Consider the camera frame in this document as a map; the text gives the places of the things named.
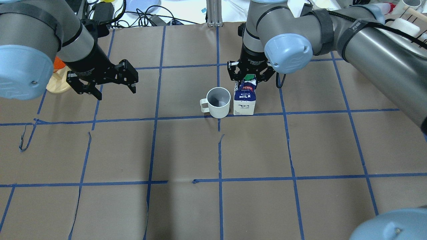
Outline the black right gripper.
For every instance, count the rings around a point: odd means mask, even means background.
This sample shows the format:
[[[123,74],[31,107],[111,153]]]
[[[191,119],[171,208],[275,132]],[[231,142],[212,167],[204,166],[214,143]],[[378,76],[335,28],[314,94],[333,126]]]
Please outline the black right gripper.
[[[244,43],[239,61],[227,61],[227,71],[231,81],[241,82],[247,74],[254,74],[257,83],[267,82],[276,71],[267,65],[268,59],[264,52],[250,50]]]

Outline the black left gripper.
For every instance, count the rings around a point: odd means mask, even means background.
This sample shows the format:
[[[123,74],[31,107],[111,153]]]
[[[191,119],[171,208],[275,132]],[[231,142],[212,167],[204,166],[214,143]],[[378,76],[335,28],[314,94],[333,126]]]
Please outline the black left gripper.
[[[137,92],[138,72],[127,59],[114,65],[103,50],[91,50],[83,59],[67,61],[66,65],[70,68],[66,82],[78,94],[90,94],[101,101],[102,93],[96,88],[96,84],[107,83],[107,79],[127,86],[133,94]]]

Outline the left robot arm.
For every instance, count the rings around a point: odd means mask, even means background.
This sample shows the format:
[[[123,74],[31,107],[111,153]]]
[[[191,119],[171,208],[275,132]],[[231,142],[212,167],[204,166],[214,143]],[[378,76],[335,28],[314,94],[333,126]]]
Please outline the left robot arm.
[[[137,70],[113,64],[98,45],[112,20],[80,20],[64,0],[2,0],[1,97],[32,100],[43,94],[58,57],[69,67],[66,84],[102,100],[98,85],[115,83],[136,93]]]

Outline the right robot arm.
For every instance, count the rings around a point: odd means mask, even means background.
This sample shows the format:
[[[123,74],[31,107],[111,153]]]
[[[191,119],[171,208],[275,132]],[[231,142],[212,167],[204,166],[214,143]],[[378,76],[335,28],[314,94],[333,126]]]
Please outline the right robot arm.
[[[368,4],[309,8],[296,18],[286,0],[252,0],[238,30],[240,58],[227,63],[229,77],[268,81],[336,51],[426,134],[426,43],[386,26],[384,17],[378,4]]]

